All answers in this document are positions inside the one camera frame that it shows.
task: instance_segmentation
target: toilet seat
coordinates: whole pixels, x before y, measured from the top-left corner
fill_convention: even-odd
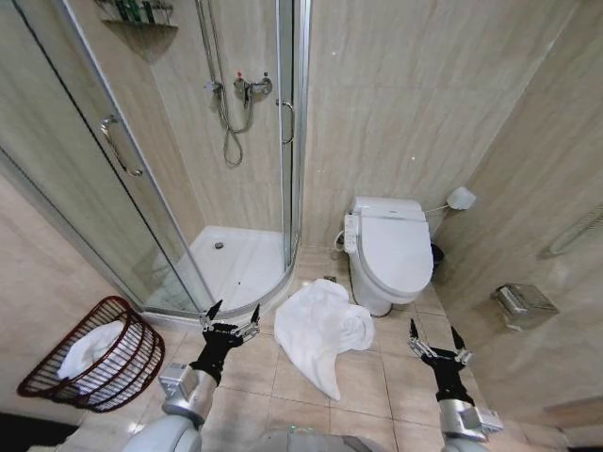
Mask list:
[[[433,270],[431,240],[420,210],[371,209],[367,215],[363,209],[358,237],[363,269],[386,292],[405,297],[429,283]]]

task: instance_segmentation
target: floor tile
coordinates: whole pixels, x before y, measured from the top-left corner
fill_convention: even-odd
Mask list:
[[[564,433],[567,435],[568,443],[576,447],[603,444],[603,426],[601,424],[568,428]]]
[[[266,428],[270,397],[219,387],[201,432],[204,452],[246,452]]]
[[[411,318],[416,321],[419,337],[426,340],[415,308],[412,304],[405,305],[405,309],[392,310],[384,317],[373,317],[375,335],[379,343],[381,353],[389,353],[397,356],[416,357],[408,346]]]
[[[260,312],[260,334],[274,335],[274,315],[277,307],[273,307],[267,313]]]
[[[180,344],[184,340],[187,333],[182,330],[170,329],[166,327],[153,327],[163,338],[163,342],[166,345],[166,359],[173,356],[175,351],[180,347]]]
[[[439,427],[437,384],[432,370],[415,358],[383,355],[394,419]]]
[[[57,448],[53,445],[32,445],[27,452],[55,452]]]
[[[444,447],[439,427],[395,421],[394,430],[399,452],[439,452]]]
[[[383,364],[379,353],[348,351],[337,356],[335,373],[341,400],[331,407],[391,417]]]
[[[375,325],[375,335],[373,336],[373,341],[370,343],[370,346],[367,348],[369,351],[376,351],[377,353],[381,353],[381,346],[379,344],[379,334],[377,333],[377,326]]]
[[[488,447],[490,452],[561,452],[567,450],[517,442],[501,442],[496,439],[496,435],[493,435],[490,443],[485,444],[485,446]]]
[[[329,397],[320,391],[280,350],[272,395],[275,397],[329,406]]]
[[[504,429],[492,435],[492,438],[497,438],[500,441],[516,442],[516,443],[527,443],[528,439],[521,429],[521,425],[518,422],[502,419],[502,426]]]
[[[205,340],[201,333],[190,331],[187,333],[180,347],[176,350],[171,358],[172,363],[188,364],[195,361],[205,347]]]
[[[446,315],[440,298],[435,289],[429,284],[415,300],[416,310],[423,314]]]
[[[259,334],[226,357],[220,386],[270,396],[276,373],[278,345]]]
[[[558,429],[533,424],[521,424],[528,443],[547,447],[567,447],[565,435]]]
[[[431,347],[454,350],[450,324],[446,317],[433,314],[419,314],[418,318]]]
[[[331,408],[331,433],[368,438],[387,452],[397,451],[394,422],[391,419]]]
[[[337,283],[339,285],[342,285],[343,288],[348,291],[348,300],[350,301],[350,303],[358,304],[358,303],[356,303],[356,299],[354,298],[354,292],[351,287],[351,280],[346,280],[344,278],[337,278]]]
[[[531,452],[530,445],[525,441],[506,436],[504,432],[495,433],[488,438],[486,446],[490,452]]]
[[[329,423],[327,407],[273,397],[270,400],[266,430],[296,426],[329,433]]]
[[[311,282],[327,275],[329,269],[329,254],[327,249],[318,247],[301,247],[296,276],[301,281]]]
[[[338,283],[348,283],[350,281],[348,254],[343,251],[327,250],[327,274],[335,276]]]
[[[163,389],[161,389],[161,386],[158,382],[156,384],[152,384],[151,386],[151,399],[147,405],[147,408],[140,417],[139,428],[147,426],[165,415],[165,413],[161,410],[161,405],[165,400],[165,393],[163,392]]]
[[[59,446],[57,452],[101,452],[101,450],[102,449],[90,449],[89,447],[66,443]]]
[[[89,413],[84,422],[73,435],[69,437],[62,450],[77,450],[101,446],[105,452],[121,451],[138,426],[137,420],[112,413]]]
[[[475,404],[480,408],[488,408],[488,404],[486,403],[486,399],[481,393],[480,387],[478,383],[473,378],[473,374],[471,370],[465,368],[461,371],[461,381],[463,382],[463,386],[467,390],[468,394],[473,398]]]

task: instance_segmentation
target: shower door handle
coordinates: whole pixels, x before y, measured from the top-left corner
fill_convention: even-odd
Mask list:
[[[295,108],[293,108],[293,104],[291,104],[290,102],[279,101],[278,99],[276,100],[276,104],[284,105],[289,110],[291,110],[291,134],[288,139],[283,140],[283,144],[289,144],[291,141],[293,141],[293,134],[295,133]]]
[[[103,132],[106,144],[109,146],[109,148],[111,148],[111,151],[113,151],[113,154],[115,155],[115,158],[117,158],[117,161],[122,167],[122,170],[127,172],[130,176],[140,177],[142,175],[142,169],[131,170],[128,168],[128,166],[125,164],[125,161],[123,161],[123,157],[120,153],[120,150],[118,149],[117,145],[115,144],[115,141],[113,141],[113,138],[111,137],[111,133],[109,132],[109,126],[111,124],[117,124],[118,122],[119,120],[114,115],[107,116],[101,121],[101,132]]]

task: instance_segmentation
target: red wire basket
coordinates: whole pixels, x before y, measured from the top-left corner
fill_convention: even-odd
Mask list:
[[[108,351],[73,379],[57,371],[71,346],[97,327],[115,320],[123,329]],[[43,397],[93,412],[117,410],[155,378],[165,354],[163,339],[119,297],[102,299],[19,384],[17,393]]]

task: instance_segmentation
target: glass shower door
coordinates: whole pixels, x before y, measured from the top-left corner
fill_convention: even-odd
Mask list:
[[[142,175],[123,171],[103,142],[98,126],[119,114],[49,4],[0,3],[2,163],[52,206],[135,303],[165,313],[207,309],[200,276],[190,266],[175,271],[186,266],[187,247],[119,120],[108,133]]]
[[[294,207],[294,143],[295,143],[295,0],[277,0],[277,59],[279,139],[281,148],[281,177],[283,179],[283,233],[285,267],[292,263],[296,236],[293,228]]]

